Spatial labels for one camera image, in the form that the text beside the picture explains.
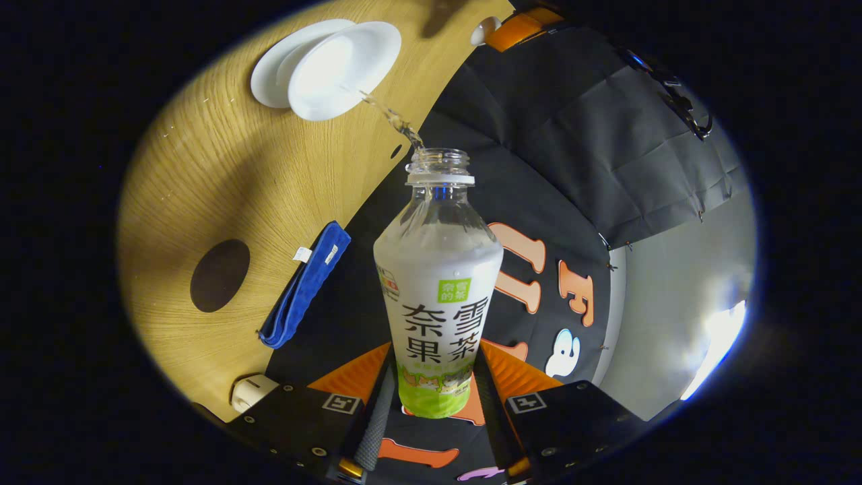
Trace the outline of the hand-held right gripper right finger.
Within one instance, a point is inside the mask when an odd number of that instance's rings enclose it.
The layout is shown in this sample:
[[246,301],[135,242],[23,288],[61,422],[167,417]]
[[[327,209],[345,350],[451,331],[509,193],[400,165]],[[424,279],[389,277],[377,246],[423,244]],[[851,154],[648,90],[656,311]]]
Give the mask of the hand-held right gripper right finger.
[[496,464],[509,482],[563,482],[646,434],[641,420],[588,380],[563,384],[482,342],[475,383]]

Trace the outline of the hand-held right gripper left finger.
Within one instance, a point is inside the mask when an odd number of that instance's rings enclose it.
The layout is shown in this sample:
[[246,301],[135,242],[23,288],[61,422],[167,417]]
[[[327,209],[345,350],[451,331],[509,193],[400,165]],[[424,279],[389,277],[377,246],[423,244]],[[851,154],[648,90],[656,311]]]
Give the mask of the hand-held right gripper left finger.
[[365,482],[378,463],[394,394],[387,343],[304,387],[277,385],[226,432],[315,482]]

